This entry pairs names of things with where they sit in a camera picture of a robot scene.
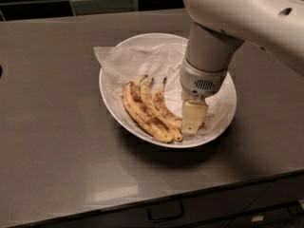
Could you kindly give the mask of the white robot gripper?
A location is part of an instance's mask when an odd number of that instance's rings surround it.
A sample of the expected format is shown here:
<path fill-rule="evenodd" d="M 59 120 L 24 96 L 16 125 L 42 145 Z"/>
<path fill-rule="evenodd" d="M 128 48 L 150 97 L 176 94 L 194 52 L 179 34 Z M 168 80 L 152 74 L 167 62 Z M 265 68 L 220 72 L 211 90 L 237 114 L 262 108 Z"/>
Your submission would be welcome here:
<path fill-rule="evenodd" d="M 180 69 L 181 98 L 185 101 L 182 106 L 183 134 L 195 134 L 201 128 L 208 111 L 203 100 L 219 92 L 226 75 L 226 69 L 207 72 L 183 59 Z"/>

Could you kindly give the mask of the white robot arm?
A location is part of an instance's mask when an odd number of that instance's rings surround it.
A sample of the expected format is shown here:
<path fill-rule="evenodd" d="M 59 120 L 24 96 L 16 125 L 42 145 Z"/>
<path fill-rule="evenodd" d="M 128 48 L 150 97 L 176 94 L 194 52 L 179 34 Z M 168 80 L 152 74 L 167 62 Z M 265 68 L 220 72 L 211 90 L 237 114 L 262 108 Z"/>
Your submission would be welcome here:
<path fill-rule="evenodd" d="M 304 70 L 304 2 L 301 0 L 183 0 L 193 19 L 180 70 L 182 129 L 196 133 L 205 99 L 218 93 L 228 66 L 246 41 L 285 66 Z"/>

